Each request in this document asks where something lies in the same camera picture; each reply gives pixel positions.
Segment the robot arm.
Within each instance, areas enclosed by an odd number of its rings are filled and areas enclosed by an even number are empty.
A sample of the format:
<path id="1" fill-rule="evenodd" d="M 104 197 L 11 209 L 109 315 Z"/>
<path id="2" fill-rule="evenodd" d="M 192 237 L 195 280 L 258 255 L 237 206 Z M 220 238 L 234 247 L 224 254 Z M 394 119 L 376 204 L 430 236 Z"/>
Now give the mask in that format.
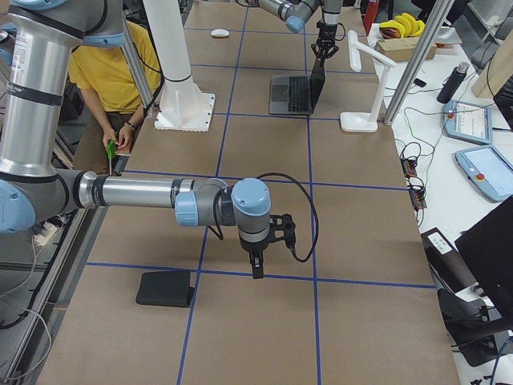
<path id="1" fill-rule="evenodd" d="M 260 8 L 278 17 L 293 33 L 298 33 L 305 28 L 306 23 L 314 15 L 318 8 L 321 9 L 321 18 L 317 22 L 319 33 L 317 41 L 311 45 L 316 58 L 323 64 L 338 51 L 336 44 L 337 27 L 343 1 L 341 0 L 255 0 L 236 1 L 237 4 L 250 8 Z"/>
<path id="2" fill-rule="evenodd" d="M 168 27 L 150 30 L 125 22 L 120 1 L 13 1 L 17 27 L 1 137 L 1 231 L 15 233 L 75 208 L 169 207 L 181 225 L 235 225 L 252 273 L 264 273 L 271 207 L 264 182 L 137 180 L 110 176 L 105 147 L 132 146 L 143 109 L 123 55 L 129 30 L 156 61 L 156 44 L 169 32 L 186 59 L 182 20 L 172 7 Z M 76 83 L 91 112 L 72 169 L 58 170 L 51 156 L 67 82 Z"/>

